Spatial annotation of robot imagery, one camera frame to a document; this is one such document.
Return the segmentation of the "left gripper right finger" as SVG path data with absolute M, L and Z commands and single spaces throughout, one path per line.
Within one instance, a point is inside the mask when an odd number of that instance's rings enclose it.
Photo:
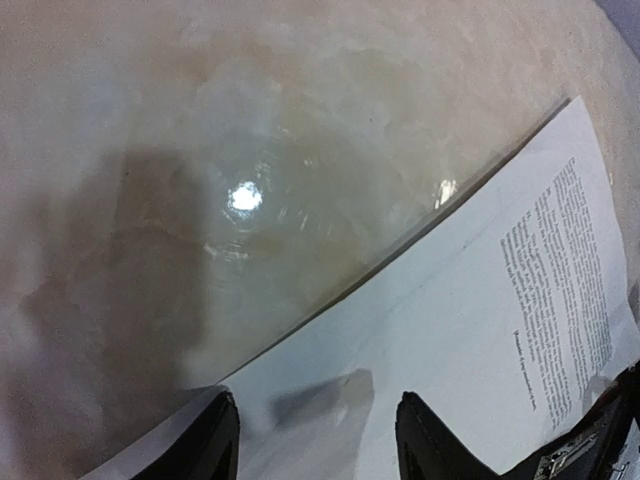
M 396 410 L 399 475 L 408 479 L 499 479 L 449 430 L 415 392 Z

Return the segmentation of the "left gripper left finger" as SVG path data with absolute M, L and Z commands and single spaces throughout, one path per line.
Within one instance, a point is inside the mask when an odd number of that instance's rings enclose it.
M 219 393 L 179 438 L 134 480 L 234 480 L 240 417 L 231 392 Z

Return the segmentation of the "black file folder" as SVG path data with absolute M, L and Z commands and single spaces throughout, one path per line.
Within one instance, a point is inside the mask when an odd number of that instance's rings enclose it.
M 639 366 L 624 371 L 569 433 L 530 455 L 504 479 L 637 479 Z

